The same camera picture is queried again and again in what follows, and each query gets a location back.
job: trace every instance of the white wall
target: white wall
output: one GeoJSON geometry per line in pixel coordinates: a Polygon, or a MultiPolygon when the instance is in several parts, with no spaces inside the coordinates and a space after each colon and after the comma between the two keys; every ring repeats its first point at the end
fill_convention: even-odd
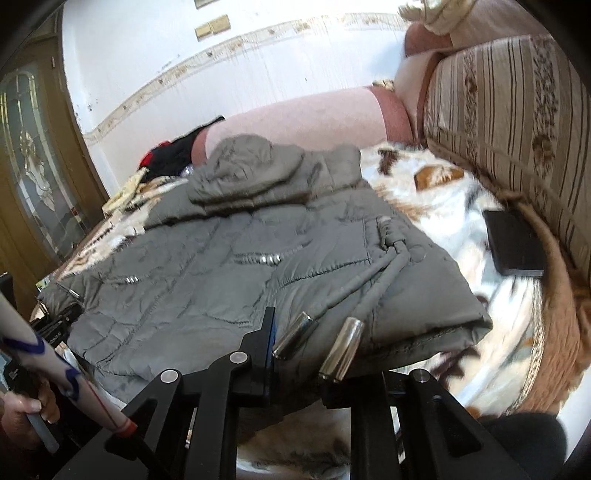
{"type": "Polygon", "coordinates": [[[154,145],[215,116],[393,76],[400,3],[218,0],[197,10],[193,0],[68,0],[68,90],[106,189],[154,145]],[[195,27],[223,14],[232,29],[198,41],[195,27]]]}

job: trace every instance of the metal drawstring tip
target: metal drawstring tip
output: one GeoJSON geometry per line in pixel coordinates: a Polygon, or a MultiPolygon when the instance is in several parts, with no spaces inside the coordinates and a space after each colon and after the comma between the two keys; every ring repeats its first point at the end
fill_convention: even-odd
{"type": "Polygon", "coordinates": [[[320,378],[330,382],[340,382],[344,379],[357,353],[364,328],[365,322],[355,317],[347,317],[330,353],[320,367],[320,378]]]}
{"type": "Polygon", "coordinates": [[[273,356],[279,360],[290,359],[313,323],[312,317],[306,312],[301,312],[281,338],[275,342],[273,356]]]}
{"type": "Polygon", "coordinates": [[[59,283],[58,281],[56,281],[56,285],[58,287],[61,287],[63,290],[65,290],[66,292],[68,292],[72,297],[74,297],[75,300],[80,301],[80,295],[77,294],[74,290],[72,290],[71,288],[68,288],[64,285],[62,285],[61,283],[59,283]]]}

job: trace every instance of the wooden door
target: wooden door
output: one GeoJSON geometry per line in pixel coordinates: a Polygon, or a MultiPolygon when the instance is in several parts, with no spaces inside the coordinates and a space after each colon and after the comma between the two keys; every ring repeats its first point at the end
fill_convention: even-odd
{"type": "Polygon", "coordinates": [[[57,36],[24,47],[0,75],[0,270],[19,312],[35,283],[100,221],[106,193],[72,123],[57,36]]]}

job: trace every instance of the pink fabric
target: pink fabric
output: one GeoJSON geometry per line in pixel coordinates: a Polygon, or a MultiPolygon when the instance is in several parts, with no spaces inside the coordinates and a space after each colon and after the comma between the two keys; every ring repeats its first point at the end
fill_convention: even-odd
{"type": "Polygon", "coordinates": [[[443,53],[427,51],[404,59],[394,77],[394,90],[408,114],[416,143],[425,144],[423,114],[429,83],[443,53]]]}
{"type": "MultiPolygon", "coordinates": [[[[231,116],[209,128],[207,156],[221,140],[242,134],[308,150],[329,150],[341,144],[364,148],[385,140],[407,142],[413,138],[404,105],[396,95],[388,92],[380,103],[362,87],[287,100],[231,116]]],[[[194,147],[195,165],[203,162],[197,150],[194,147]]]]}

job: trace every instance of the quilted fabric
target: quilted fabric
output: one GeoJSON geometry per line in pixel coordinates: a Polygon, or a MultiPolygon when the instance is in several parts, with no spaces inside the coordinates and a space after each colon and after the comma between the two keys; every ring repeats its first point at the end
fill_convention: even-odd
{"type": "MultiPolygon", "coordinates": [[[[267,306],[277,309],[281,335],[302,310],[391,256],[392,244],[410,253],[395,281],[384,285],[376,273],[343,295],[297,355],[277,362],[286,409],[316,398],[320,365],[360,302],[371,304],[353,375],[476,343],[491,322],[457,264],[362,180],[359,159],[353,147],[308,152],[261,137],[224,140],[187,184],[163,196],[144,235],[61,280],[86,309],[71,349],[129,401],[162,370],[198,371],[236,349],[267,306]],[[372,300],[376,285],[384,294],[372,300]]],[[[55,284],[41,296],[52,312],[71,301],[55,284]]]]}

